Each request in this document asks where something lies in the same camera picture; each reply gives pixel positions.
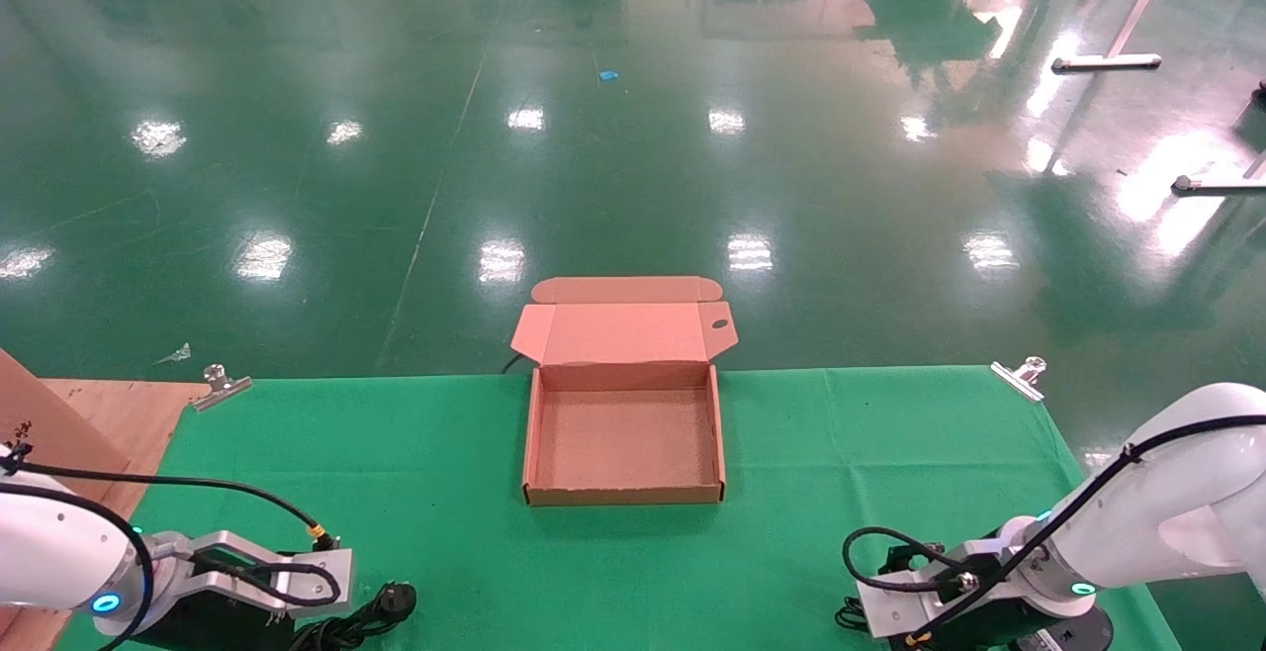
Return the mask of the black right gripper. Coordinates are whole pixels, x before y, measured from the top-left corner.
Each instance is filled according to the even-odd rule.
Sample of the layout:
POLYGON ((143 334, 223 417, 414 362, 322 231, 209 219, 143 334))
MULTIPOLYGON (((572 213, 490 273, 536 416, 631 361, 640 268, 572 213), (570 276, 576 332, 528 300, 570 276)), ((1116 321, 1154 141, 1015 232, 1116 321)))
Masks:
POLYGON ((1034 605, 1005 599, 967 610, 922 641, 886 638, 890 650, 1108 650, 1114 626, 1101 607, 1085 614, 1057 618, 1034 605))

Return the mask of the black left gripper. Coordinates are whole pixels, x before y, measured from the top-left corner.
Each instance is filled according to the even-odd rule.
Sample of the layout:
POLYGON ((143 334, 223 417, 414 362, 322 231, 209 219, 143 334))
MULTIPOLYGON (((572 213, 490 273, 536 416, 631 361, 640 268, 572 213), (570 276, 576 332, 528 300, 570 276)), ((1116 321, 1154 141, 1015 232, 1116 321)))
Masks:
POLYGON ((196 591, 160 597, 154 621, 130 637, 158 650, 289 650, 298 623, 271 607, 196 591))

